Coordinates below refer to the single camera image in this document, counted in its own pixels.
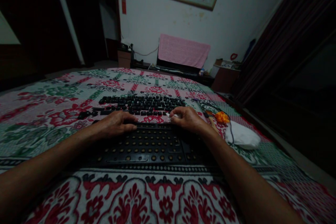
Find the black keyboard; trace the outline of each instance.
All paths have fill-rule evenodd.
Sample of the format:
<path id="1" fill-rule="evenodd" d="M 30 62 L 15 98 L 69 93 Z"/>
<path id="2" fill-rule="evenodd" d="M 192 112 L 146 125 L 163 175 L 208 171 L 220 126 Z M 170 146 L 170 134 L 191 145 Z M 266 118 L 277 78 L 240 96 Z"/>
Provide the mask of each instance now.
<path id="1" fill-rule="evenodd" d="M 136 131 L 92 145 L 75 160 L 76 166 L 216 164 L 206 145 L 195 134 L 171 124 L 136 125 Z"/>
<path id="2" fill-rule="evenodd" d="M 186 106 L 185 100 L 163 96 L 104 96 L 99 104 L 110 104 L 100 111 L 101 115 L 109 115 L 113 111 L 122 110 L 138 116 L 162 116 L 176 107 Z"/>

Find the red ornament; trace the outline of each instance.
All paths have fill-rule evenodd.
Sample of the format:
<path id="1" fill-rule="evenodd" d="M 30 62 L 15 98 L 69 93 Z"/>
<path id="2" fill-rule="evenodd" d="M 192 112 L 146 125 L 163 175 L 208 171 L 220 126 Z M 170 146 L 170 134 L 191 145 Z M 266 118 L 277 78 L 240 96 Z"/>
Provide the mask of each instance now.
<path id="1" fill-rule="evenodd" d="M 232 54 L 231 57 L 230 57 L 230 59 L 231 60 L 235 60 L 237 57 L 238 57 L 238 54 Z"/>

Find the white plastic bag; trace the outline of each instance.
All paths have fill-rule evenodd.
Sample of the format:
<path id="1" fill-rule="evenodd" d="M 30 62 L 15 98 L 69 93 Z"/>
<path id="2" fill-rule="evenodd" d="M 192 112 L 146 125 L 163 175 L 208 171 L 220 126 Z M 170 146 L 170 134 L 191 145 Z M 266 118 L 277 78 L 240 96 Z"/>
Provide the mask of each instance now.
<path id="1" fill-rule="evenodd" d="M 243 149 L 257 149 L 261 141 L 260 137 L 249 128 L 246 128 L 239 123 L 231 121 L 232 134 L 234 144 L 239 145 Z M 232 143 L 232 135 L 230 131 L 230 124 L 225 131 L 225 140 Z"/>

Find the curtain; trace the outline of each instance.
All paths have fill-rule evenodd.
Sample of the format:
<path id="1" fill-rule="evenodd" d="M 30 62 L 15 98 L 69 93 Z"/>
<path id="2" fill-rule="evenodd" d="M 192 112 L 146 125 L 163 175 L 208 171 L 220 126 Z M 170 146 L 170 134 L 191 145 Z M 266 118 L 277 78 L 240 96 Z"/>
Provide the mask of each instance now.
<path id="1" fill-rule="evenodd" d="M 295 54 L 300 43 L 336 0 L 283 0 L 243 63 L 231 93 L 246 105 Z"/>

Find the forearm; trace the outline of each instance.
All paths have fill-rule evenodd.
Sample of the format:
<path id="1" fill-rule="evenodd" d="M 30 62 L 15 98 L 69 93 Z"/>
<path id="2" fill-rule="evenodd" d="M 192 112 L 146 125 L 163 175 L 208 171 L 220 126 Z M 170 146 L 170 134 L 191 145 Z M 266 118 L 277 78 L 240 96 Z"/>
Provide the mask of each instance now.
<path id="1" fill-rule="evenodd" d="M 10 221 L 41 188 L 93 141 L 90 129 L 84 129 L 46 152 L 1 174 L 1 222 Z"/>
<path id="2" fill-rule="evenodd" d="M 252 223 L 302 223 L 296 212 L 257 171 L 214 131 L 202 134 L 244 213 Z"/>

